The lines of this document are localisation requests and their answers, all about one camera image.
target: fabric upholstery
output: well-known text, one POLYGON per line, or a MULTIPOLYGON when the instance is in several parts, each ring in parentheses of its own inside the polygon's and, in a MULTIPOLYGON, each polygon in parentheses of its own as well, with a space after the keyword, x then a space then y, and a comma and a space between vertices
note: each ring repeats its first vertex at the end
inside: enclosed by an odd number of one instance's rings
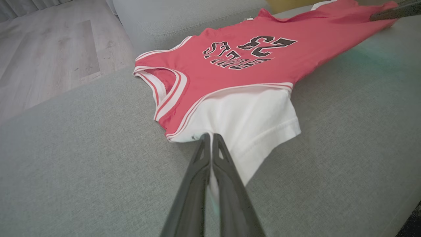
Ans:
POLYGON ((0 0, 0 22, 71 0, 0 0))
POLYGON ((112 1, 112 0, 105 0, 105 1, 107 2, 107 4, 108 4, 109 8, 111 9, 111 12, 112 12, 114 15, 117 15, 117 12, 116 12, 116 10, 115 10, 115 7, 114 7, 114 3, 113 3, 113 1, 112 1))
MULTIPOLYGON (((419 20, 399 20, 296 85, 302 134, 247 185, 268 237, 397 234, 421 199, 419 20)), ((196 143, 165 139, 132 71, 0 126, 2 236, 159 235, 196 143)), ((209 202, 206 236, 219 236, 209 202)))
POLYGON ((265 0, 113 0, 136 54, 170 49, 205 28, 218 29, 269 9, 265 0))

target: wooden floor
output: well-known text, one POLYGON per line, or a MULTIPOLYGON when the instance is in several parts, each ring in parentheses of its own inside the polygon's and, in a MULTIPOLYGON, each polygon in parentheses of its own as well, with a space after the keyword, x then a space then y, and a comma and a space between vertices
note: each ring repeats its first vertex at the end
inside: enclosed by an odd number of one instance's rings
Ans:
POLYGON ((0 124, 132 66, 133 46, 105 0, 73 0, 0 23, 0 124))

